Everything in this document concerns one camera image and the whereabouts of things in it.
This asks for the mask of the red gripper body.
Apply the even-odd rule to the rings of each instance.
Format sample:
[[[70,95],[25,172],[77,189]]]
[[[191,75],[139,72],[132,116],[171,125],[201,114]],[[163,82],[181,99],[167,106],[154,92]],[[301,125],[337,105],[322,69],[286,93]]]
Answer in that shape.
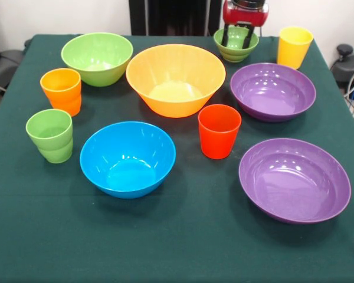
[[[244,24],[262,27],[268,17],[269,5],[266,1],[224,1],[222,17],[224,24]]]

